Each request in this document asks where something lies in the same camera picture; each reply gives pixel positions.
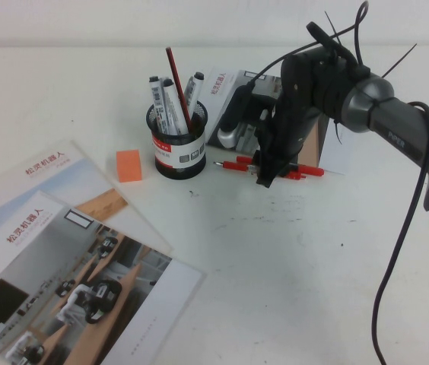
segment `white table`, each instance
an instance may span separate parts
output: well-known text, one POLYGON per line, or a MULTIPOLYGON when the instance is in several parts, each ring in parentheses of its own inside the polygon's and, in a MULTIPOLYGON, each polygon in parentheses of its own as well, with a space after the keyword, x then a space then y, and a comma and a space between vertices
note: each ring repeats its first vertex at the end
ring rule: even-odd
MULTIPOLYGON (((383 73, 406 47, 363 47, 383 73)), ((259 70, 280 48, 174 49, 183 82, 213 65, 259 70)), ((74 139, 116 181, 117 150, 138 148, 142 182, 124 196, 208 276, 156 364, 375 364, 373 299, 418 176, 370 133, 347 176, 274 182, 220 170, 208 149, 196 178, 155 170, 145 112, 148 76, 168 75, 163 49, 0 49, 0 172, 74 139)), ((403 100, 429 104, 429 46, 390 76, 403 100)), ((388 363, 429 363, 429 214, 421 205, 380 310, 388 363)))

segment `robotic arm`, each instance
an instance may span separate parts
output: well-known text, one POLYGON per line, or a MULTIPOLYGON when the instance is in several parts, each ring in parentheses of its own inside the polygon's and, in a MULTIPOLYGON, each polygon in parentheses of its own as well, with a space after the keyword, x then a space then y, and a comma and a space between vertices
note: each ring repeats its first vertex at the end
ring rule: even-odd
MULTIPOLYGON (((349 50, 316 24, 307 29, 321 46, 287 56, 282 63, 282 93, 259 133, 257 183, 269 187, 297 158, 321 116, 353 132, 376 132, 422 166, 427 146, 424 113, 395 98, 387 80, 359 65, 349 50)), ((429 211, 429 182, 424 209, 429 211)))
POLYGON ((90 294, 91 289, 87 285, 79 284, 71 293, 66 304, 61 308, 59 313, 57 313, 56 318, 64 323, 70 323, 68 313, 71 311, 75 305, 75 301, 78 299, 80 293, 90 294))
POLYGON ((32 332, 25 332, 5 354, 5 359, 11 363, 19 363, 24 356, 24 349, 30 339, 35 339, 32 332))

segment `red pencil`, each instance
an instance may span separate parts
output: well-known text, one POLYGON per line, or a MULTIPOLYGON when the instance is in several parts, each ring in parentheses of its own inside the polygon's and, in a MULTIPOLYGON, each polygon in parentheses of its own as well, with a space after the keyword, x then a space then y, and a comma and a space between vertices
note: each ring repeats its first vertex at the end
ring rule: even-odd
POLYGON ((191 118, 189 118, 189 111, 187 109, 186 98, 184 97, 183 87, 181 86, 181 81, 179 80, 179 75, 177 74, 176 63, 174 62, 174 56, 172 54, 172 49, 170 47, 166 48, 167 58, 169 59, 170 70, 172 71, 172 76, 174 79, 174 84, 176 85, 177 95, 179 95, 179 102, 183 108, 184 119, 186 120, 187 129, 191 131, 191 118))

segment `white wall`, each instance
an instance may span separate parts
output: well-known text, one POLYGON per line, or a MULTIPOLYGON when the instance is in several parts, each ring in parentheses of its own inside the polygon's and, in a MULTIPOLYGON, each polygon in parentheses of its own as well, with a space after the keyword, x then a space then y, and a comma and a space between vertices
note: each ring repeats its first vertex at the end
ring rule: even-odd
MULTIPOLYGON (((0 0, 0 46, 289 45, 362 0, 0 0)), ((428 0, 373 0, 362 43, 429 43, 428 0)))

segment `label on pen holder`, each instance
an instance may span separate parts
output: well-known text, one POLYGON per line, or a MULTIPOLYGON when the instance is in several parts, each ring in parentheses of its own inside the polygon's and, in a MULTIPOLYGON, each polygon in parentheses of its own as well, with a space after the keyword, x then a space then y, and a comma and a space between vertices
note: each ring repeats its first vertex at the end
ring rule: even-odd
POLYGON ((185 169, 196 165, 205 155, 205 133, 195 141, 176 146, 159 141, 152 135, 155 158, 165 167, 185 169))

